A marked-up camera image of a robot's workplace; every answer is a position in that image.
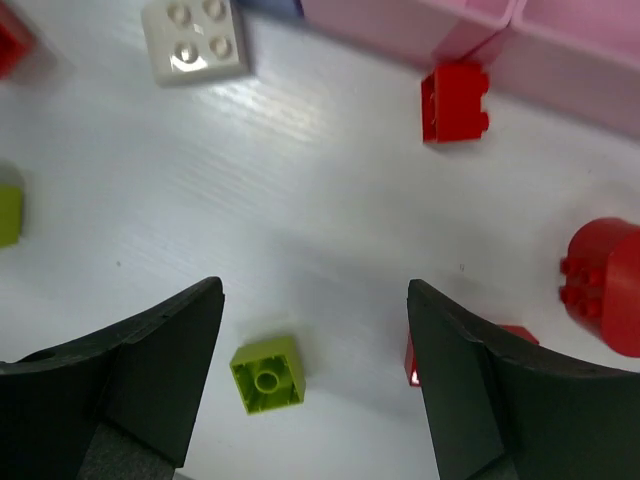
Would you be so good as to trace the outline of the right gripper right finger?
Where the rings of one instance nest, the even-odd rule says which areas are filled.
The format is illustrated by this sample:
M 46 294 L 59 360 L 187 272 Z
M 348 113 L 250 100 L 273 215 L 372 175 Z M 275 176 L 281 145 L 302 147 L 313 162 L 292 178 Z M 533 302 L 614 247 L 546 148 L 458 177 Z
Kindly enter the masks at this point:
M 518 337 L 429 285 L 408 320 L 443 479 L 635 479 L 639 376 Z

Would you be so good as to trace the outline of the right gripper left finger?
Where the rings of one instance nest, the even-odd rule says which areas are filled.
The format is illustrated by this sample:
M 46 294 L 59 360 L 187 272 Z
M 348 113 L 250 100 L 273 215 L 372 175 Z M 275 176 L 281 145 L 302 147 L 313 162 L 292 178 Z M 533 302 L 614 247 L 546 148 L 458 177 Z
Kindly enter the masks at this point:
M 208 277 L 1 366 L 5 479 L 170 479 L 187 456 L 224 306 Z

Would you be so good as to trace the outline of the green lego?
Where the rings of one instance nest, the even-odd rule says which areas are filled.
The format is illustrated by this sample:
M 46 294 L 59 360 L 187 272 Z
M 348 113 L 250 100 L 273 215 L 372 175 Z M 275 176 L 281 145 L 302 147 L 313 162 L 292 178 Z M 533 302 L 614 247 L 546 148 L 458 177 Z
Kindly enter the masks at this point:
M 0 247 L 19 242 L 22 228 L 23 192 L 13 185 L 0 188 Z
M 230 361 L 230 369 L 248 415 L 304 401 L 304 367 L 293 336 L 239 347 Z

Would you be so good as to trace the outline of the round red lego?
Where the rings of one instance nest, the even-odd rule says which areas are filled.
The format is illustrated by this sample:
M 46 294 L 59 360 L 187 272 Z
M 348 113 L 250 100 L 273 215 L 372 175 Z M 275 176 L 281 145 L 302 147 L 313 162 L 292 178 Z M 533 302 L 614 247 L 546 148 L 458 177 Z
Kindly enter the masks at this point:
M 571 238 L 559 270 L 569 316 L 615 352 L 639 356 L 639 226 L 598 218 Z

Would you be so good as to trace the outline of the small red lego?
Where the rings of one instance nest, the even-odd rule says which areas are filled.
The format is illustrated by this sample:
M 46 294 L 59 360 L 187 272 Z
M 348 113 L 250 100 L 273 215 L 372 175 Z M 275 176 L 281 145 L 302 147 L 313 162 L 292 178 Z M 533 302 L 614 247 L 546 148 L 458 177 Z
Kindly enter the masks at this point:
M 480 139 L 489 128 L 489 116 L 482 106 L 489 86 L 489 76 L 480 64 L 436 66 L 421 82 L 423 142 Z

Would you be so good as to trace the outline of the wide pink bin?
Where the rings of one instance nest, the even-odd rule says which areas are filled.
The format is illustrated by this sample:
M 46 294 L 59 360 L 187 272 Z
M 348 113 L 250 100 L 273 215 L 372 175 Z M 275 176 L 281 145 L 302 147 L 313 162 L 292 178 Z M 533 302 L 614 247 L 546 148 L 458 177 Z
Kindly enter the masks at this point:
M 474 57 L 495 88 L 639 134 L 636 1 L 519 1 Z

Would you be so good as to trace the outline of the white square lego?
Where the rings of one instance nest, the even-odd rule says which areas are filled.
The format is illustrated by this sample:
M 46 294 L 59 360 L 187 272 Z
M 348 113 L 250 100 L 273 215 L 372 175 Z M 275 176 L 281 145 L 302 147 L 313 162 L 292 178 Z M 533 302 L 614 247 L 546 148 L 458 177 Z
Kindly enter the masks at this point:
M 249 73 L 243 19 L 232 1 L 151 1 L 141 22 L 152 73 L 162 87 Z

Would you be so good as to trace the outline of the narrow pink bin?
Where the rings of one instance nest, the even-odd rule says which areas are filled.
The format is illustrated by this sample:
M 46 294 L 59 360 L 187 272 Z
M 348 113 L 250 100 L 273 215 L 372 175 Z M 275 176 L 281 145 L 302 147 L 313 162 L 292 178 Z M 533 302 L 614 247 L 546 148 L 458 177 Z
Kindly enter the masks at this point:
M 414 66 L 466 56 L 504 30 L 509 0 L 308 0 L 305 20 L 350 44 Z

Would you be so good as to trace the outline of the dark blue bin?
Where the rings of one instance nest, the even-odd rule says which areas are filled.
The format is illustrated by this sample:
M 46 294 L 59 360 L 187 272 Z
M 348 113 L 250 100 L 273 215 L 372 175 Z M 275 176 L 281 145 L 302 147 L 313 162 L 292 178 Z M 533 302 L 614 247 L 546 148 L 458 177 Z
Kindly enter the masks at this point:
M 299 0 L 238 0 L 238 3 L 250 9 L 257 9 L 271 15 L 298 18 L 304 15 Z

